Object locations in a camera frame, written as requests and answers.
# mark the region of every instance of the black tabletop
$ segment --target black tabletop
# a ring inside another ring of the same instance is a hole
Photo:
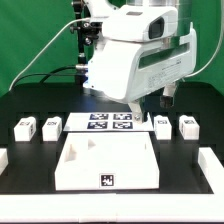
[[[168,116],[172,140],[152,140],[160,169],[160,189],[116,191],[116,193],[212,193],[199,165],[199,147],[211,147],[224,158],[224,97],[205,83],[180,83],[175,106],[160,107],[160,91],[146,97],[145,109],[153,118]],[[42,127],[47,118],[60,116],[63,126],[71,112],[128,112],[127,105],[83,94],[75,84],[21,84],[0,98],[0,148],[8,149],[9,165],[0,176],[0,194],[60,194],[54,183],[67,133],[58,142],[43,142]],[[179,117],[191,115],[200,125],[198,141],[184,141],[178,129]],[[15,142],[13,128],[23,117],[34,116],[37,132],[28,143]]]

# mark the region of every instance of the white container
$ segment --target white container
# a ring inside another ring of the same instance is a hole
[[[224,193],[224,168],[211,148],[199,148],[200,165],[214,194]]]
[[[7,149],[0,149],[0,175],[8,165]]]
[[[179,130],[185,140],[198,140],[200,127],[194,117],[181,116]]]
[[[15,141],[30,141],[36,132],[34,117],[22,118],[14,128]]]
[[[56,190],[159,188],[159,168],[149,134],[68,134],[55,185]]]
[[[42,128],[43,141],[58,141],[61,131],[62,131],[61,118],[60,117],[48,118]]]
[[[168,117],[156,116],[154,118],[154,131],[158,140],[171,140],[172,126]]]

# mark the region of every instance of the white tray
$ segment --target white tray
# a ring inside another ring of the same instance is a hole
[[[56,190],[159,188],[159,169],[149,134],[68,134],[55,183]]]

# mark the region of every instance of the green backdrop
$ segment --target green backdrop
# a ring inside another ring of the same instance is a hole
[[[126,1],[111,2],[121,6]],[[7,92],[13,78],[73,19],[71,0],[0,0],[0,95]],[[192,20],[198,34],[198,69],[209,60],[217,45],[220,1],[193,0]],[[76,36],[66,30],[25,74],[50,72],[74,64],[77,59],[76,42]],[[224,94],[223,59],[222,47],[212,65],[188,81],[211,83]]]

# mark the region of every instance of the white robot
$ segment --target white robot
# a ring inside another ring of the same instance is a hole
[[[97,30],[85,39],[94,44],[92,59],[77,65],[87,70],[85,92],[128,104],[144,122],[144,96],[165,87],[163,99],[172,99],[175,82],[195,68],[191,0],[127,0],[120,9],[107,0],[81,3],[91,15],[84,27]]]

